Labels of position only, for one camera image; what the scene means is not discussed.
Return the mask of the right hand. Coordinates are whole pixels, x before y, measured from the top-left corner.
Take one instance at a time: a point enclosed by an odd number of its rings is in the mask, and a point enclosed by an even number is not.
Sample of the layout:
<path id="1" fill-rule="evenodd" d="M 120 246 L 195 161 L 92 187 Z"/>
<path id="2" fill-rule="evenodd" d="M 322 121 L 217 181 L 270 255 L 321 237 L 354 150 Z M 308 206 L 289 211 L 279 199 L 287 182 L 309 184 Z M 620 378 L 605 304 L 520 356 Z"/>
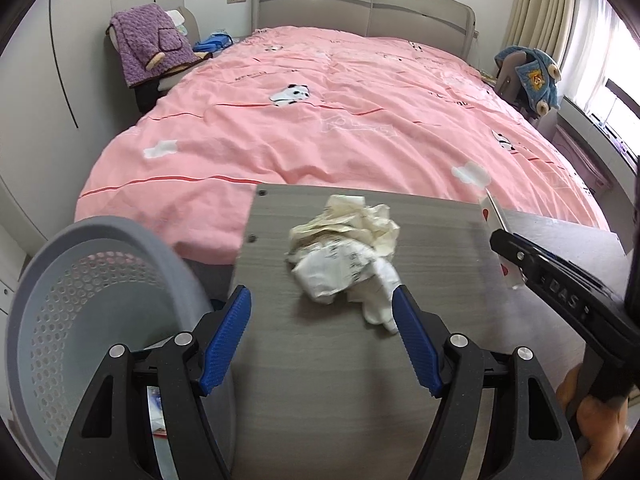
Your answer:
<path id="1" fill-rule="evenodd" d="M 629 437 L 628 402 L 611 408 L 593 396 L 586 396 L 577 410 L 578 427 L 589 448 L 580 460 L 585 479 L 599 479 L 611 465 Z"/>

